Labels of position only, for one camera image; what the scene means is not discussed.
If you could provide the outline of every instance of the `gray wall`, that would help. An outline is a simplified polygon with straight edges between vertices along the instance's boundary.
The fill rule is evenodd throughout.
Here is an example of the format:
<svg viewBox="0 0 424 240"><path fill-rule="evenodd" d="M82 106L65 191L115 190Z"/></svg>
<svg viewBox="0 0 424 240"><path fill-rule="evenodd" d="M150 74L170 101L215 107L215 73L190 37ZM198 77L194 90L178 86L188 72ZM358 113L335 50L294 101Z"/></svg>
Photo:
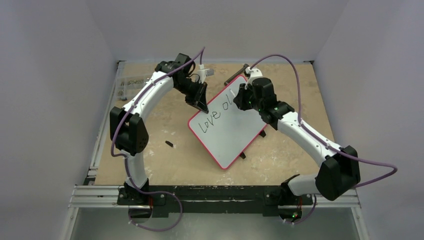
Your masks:
<svg viewBox="0 0 424 240"><path fill-rule="evenodd" d="M358 189L372 239L424 234L424 1L350 0L314 68L337 141L393 163ZM389 171L361 165L363 181Z"/></svg>
<svg viewBox="0 0 424 240"><path fill-rule="evenodd" d="M205 59L216 62L252 62L271 53L313 60L347 2L87 0L114 57L156 62L203 46Z"/></svg>
<svg viewBox="0 0 424 240"><path fill-rule="evenodd" d="M116 64L82 0L0 1L0 239L58 239Z"/></svg>

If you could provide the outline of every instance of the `wooden board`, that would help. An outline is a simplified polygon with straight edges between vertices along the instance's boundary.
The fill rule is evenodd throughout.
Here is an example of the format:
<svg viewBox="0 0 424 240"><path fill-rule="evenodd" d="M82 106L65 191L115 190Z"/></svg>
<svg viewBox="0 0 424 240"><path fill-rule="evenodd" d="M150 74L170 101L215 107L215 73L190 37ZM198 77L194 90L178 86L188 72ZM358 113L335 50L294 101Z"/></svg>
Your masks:
<svg viewBox="0 0 424 240"><path fill-rule="evenodd" d="M126 63L123 76L152 73L156 64ZM205 64L215 75L206 78L206 100L224 88L224 81L242 64ZM272 80L280 101L298 108L296 79L288 64L259 64L264 77ZM310 64L297 64L302 91L302 118L324 136L333 140L326 110ZM118 100L121 107L125 101ZM295 174L318 172L318 166L290 138L265 128L266 137L257 138L246 149L246 159L239 158L227 170L221 169L187 126L197 110L188 106L177 90L170 91L146 121L149 144L144 151L146 174L152 185L279 185ZM174 144L168 146L165 141ZM126 178L123 160L110 155L107 136L95 180L96 185L122 185Z"/></svg>

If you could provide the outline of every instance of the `purple cable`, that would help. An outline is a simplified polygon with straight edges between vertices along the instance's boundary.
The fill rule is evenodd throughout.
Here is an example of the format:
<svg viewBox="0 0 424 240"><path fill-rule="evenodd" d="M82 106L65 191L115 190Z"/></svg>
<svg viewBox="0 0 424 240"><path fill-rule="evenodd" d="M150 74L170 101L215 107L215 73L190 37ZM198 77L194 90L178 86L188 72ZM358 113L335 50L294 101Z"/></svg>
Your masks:
<svg viewBox="0 0 424 240"><path fill-rule="evenodd" d="M166 75L163 75L161 77L159 77L158 79L156 79L153 84L158 83L159 81L163 80L166 77L172 76L174 73L178 72L179 70L183 69L184 67L190 65L192 62L195 61L195 59L197 59L200 55L203 55L203 51L205 50L205 47L203 47L200 52L190 61L184 63L183 65L181 65L180 67L178 67L177 69L170 71L169 73L167 73ZM128 215L130 223L132 223L133 225L142 228L142 229L146 229L149 231L154 231L154 232L163 232L163 231L167 231L169 229L172 229L173 227L175 227L181 220L181 218L183 217L183 205L181 204L181 201L178 199L177 196L175 196L174 194L168 192L168 191L151 191L151 192L146 192L146 191L142 191L141 189L139 189L136 184L133 181L133 178L130 175L130 171L128 169L128 156L124 153L118 153L115 154L114 153L114 149L115 149L115 143L117 141L117 137L118 137L118 133L122 127L122 125L125 122L125 119L127 119L128 115L131 113L131 111L134 109L134 106L138 104L138 102L140 101L140 99L143 97L143 95L152 87L152 84L147 85L146 87L143 88L143 90L141 91L141 93L138 95L138 97L135 99L133 105L126 111L126 113L124 114L124 116L122 117L122 120L119 122L115 133L113 134L113 138L112 138L112 145L110 146L110 154L112 155L112 157L124 157L124 164L125 164L125 171L126 171L126 175L129 179L129 181L132 184L132 187L135 188L139 193L144 194L144 195L152 195L152 194L168 194L171 195L172 197L174 197L176 199L176 201L179 204L179 217L176 220L176 222L174 224L172 224L169 227L165 227L165 228L160 228L160 229L155 229L155 228L150 228L147 226L143 226L140 225L138 223L135 223L133 220L131 220L131 216Z"/></svg>

